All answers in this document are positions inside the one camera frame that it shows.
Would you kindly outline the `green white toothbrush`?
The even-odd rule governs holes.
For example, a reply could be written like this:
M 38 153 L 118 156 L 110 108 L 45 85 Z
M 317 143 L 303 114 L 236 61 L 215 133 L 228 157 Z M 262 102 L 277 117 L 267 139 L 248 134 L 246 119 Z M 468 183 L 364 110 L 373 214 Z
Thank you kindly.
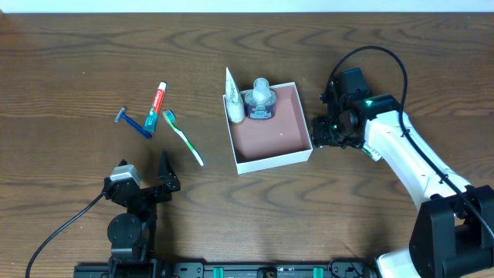
M 162 115 L 163 115 L 164 119 L 166 120 L 166 122 L 170 125 L 171 129 L 183 140 L 183 142 L 185 142 L 188 149 L 193 154 L 193 156 L 195 157 L 195 159 L 199 163 L 199 165 L 204 166 L 205 165 L 204 161 L 203 161 L 201 155 L 198 153 L 198 151 L 194 147 L 194 145 L 188 140 L 185 133 L 182 130 L 180 130 L 178 127 L 176 127 L 176 125 L 174 124 L 174 122 L 176 121 L 176 116 L 174 115 L 173 111 L 172 110 L 166 110 L 162 113 Z

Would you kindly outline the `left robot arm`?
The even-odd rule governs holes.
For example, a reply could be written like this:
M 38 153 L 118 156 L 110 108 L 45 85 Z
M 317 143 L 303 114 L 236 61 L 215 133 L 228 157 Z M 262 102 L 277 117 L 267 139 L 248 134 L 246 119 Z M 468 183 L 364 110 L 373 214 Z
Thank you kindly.
M 141 176 L 134 165 L 122 160 L 104 178 L 105 199 L 127 211 L 112 219 L 107 227 L 111 242 L 110 277 L 172 277 L 171 264 L 155 256 L 157 205 L 172 200 L 181 183 L 164 151 L 158 168 L 159 185 L 140 186 Z

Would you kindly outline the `white cardboard box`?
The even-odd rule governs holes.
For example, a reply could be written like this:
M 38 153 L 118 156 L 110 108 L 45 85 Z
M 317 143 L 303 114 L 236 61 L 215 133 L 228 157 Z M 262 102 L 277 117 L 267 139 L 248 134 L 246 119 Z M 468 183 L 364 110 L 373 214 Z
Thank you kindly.
M 294 82 L 274 85 L 275 116 L 268 120 L 227 120 L 236 171 L 245 174 L 308 161 L 313 145 Z

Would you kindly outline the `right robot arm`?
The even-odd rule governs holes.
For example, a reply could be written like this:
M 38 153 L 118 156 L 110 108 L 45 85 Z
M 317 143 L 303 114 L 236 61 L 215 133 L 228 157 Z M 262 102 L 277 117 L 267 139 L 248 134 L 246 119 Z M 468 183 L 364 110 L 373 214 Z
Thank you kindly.
M 493 190 L 456 174 L 421 138 L 398 101 L 375 96 L 360 69 L 328 80 L 327 115 L 312 121 L 315 147 L 353 147 L 384 160 L 417 210 L 408 246 L 375 260 L 379 277 L 461 277 L 493 267 Z

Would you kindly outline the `red green toothpaste tube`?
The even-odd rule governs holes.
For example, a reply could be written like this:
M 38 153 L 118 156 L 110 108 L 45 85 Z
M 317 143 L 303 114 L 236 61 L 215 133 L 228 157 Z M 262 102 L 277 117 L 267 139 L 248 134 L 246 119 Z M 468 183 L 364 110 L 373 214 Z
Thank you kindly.
M 144 129 L 148 132 L 155 132 L 155 127 L 157 124 L 157 119 L 159 117 L 159 112 L 161 109 L 161 104 L 164 99 L 164 95 L 166 94 L 167 83 L 161 81 L 157 88 L 157 92 L 154 95 L 153 102 L 151 104 L 151 108 L 147 115 L 147 118 L 144 122 Z

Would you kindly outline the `clear pump soap bottle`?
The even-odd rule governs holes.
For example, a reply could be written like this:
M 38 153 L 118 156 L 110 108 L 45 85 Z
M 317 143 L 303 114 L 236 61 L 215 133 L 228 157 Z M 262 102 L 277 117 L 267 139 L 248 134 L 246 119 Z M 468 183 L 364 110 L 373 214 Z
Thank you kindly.
M 267 79 L 259 77 L 244 93 L 245 115 L 251 120 L 269 120 L 275 116 L 276 94 Z

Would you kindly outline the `white lotion tube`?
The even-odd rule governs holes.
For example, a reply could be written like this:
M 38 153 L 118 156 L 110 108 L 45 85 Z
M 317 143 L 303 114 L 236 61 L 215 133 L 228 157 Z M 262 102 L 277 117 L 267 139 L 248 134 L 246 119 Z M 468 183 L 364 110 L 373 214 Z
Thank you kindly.
M 242 95 L 229 71 L 225 69 L 225 107 L 228 119 L 234 124 L 240 124 L 245 119 L 245 108 Z

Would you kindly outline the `green white soap box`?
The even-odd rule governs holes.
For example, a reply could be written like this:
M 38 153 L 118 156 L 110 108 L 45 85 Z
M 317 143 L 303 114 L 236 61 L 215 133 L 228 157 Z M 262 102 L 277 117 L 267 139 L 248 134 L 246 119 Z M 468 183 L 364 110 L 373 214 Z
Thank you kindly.
M 367 154 L 370 158 L 372 158 L 374 161 L 379 161 L 382 159 L 382 156 L 374 149 L 372 148 L 367 142 L 364 142 L 362 151 Z

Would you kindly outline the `blue disposable razor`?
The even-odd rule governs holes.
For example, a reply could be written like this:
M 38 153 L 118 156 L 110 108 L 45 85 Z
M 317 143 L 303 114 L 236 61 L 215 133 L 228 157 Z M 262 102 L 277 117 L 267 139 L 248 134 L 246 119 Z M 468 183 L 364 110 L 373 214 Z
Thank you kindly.
M 134 128 L 139 134 L 144 136 L 147 139 L 151 139 L 152 135 L 150 132 L 146 131 L 142 126 L 140 126 L 135 120 L 128 117 L 125 114 L 126 108 L 122 107 L 118 114 L 116 115 L 115 122 L 119 122 L 120 120 L 125 120 L 132 128 Z

